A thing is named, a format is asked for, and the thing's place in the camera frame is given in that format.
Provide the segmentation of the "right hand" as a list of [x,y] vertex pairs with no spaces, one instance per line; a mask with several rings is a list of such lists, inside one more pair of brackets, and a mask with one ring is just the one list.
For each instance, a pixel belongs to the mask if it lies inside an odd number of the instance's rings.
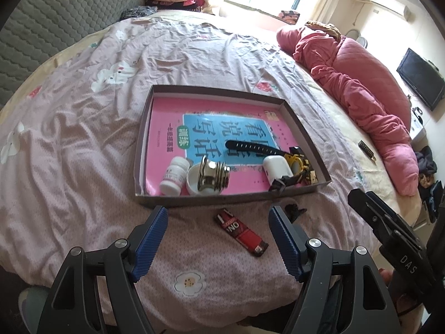
[[387,286],[398,317],[409,314],[422,304],[396,270],[380,268],[379,273]]

